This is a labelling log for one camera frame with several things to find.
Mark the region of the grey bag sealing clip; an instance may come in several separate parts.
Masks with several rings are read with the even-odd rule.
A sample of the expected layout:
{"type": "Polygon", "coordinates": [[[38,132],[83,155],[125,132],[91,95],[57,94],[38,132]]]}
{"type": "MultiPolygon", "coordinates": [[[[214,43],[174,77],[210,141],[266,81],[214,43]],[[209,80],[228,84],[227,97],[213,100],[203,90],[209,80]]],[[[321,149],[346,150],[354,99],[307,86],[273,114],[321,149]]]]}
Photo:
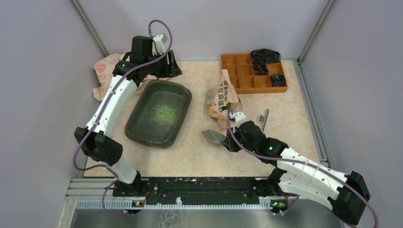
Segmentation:
{"type": "Polygon", "coordinates": [[[258,118],[259,128],[262,132],[264,132],[264,129],[266,127],[268,115],[269,115],[269,109],[265,109],[264,113],[260,115],[258,118]]]}

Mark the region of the pink cat litter bag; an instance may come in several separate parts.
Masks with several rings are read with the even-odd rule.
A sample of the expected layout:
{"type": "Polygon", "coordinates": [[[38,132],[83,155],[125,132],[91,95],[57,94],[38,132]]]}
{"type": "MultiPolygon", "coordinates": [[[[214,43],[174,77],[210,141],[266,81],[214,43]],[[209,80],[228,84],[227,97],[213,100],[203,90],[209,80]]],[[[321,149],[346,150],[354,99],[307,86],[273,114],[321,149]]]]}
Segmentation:
{"type": "Polygon", "coordinates": [[[222,69],[218,85],[206,92],[207,113],[221,131],[227,128],[227,105],[235,112],[243,111],[243,104],[230,81],[229,72],[222,69]]]}

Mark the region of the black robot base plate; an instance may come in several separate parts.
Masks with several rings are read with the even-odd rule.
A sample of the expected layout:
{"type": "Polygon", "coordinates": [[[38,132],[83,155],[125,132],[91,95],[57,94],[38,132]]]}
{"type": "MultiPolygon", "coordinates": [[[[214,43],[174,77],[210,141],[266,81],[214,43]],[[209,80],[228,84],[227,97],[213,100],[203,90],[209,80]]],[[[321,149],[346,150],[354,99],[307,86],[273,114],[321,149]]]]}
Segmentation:
{"type": "Polygon", "coordinates": [[[147,177],[134,186],[117,182],[114,197],[145,197],[148,205],[251,205],[260,198],[285,198],[266,177],[147,177]]]}

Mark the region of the dark grey litter box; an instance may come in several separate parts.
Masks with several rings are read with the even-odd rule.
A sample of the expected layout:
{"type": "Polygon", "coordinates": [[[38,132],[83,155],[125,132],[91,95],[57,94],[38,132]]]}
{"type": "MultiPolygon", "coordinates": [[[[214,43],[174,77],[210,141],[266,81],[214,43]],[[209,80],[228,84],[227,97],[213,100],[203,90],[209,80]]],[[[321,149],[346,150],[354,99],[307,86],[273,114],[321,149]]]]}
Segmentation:
{"type": "Polygon", "coordinates": [[[128,118],[126,137],[149,147],[171,147],[191,101],[191,91],[179,83],[159,80],[149,82],[128,118]]]}

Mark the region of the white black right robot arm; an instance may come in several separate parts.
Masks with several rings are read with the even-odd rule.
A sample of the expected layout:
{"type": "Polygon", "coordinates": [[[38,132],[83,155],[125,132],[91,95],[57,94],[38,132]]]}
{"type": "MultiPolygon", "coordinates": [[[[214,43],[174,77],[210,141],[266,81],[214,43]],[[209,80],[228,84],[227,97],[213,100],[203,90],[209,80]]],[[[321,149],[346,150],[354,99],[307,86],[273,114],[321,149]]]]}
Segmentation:
{"type": "Polygon", "coordinates": [[[369,204],[370,192],[361,174],[325,167],[298,153],[276,138],[267,137],[253,121],[228,120],[227,137],[231,152],[244,150],[261,162],[275,167],[268,191],[274,196],[291,193],[315,201],[344,223],[358,225],[369,204]]]}

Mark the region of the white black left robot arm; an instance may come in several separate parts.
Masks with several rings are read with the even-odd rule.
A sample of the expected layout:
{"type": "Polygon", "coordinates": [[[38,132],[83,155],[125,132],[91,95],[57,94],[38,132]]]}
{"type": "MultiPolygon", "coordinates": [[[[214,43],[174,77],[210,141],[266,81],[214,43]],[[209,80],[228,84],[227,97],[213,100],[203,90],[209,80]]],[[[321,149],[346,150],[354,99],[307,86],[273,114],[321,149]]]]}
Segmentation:
{"type": "Polygon", "coordinates": [[[113,136],[127,101],[148,75],[157,78],[181,75],[173,51],[165,46],[167,39],[165,34],[135,36],[132,50],[115,65],[97,111],[84,128],[78,127],[74,132],[78,149],[98,162],[98,166],[110,170],[132,197],[142,192],[141,175],[124,158],[123,147],[113,140],[113,136]]]}

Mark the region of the grey metal litter scoop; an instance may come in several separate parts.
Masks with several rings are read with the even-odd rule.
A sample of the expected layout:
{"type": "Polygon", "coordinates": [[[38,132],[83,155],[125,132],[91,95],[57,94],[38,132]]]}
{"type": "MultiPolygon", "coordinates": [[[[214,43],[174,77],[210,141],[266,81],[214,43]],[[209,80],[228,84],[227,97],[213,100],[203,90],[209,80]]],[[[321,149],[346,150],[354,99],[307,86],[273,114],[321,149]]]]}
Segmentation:
{"type": "Polygon", "coordinates": [[[201,132],[207,143],[213,146],[222,146],[226,136],[214,130],[205,130],[201,132]]]}

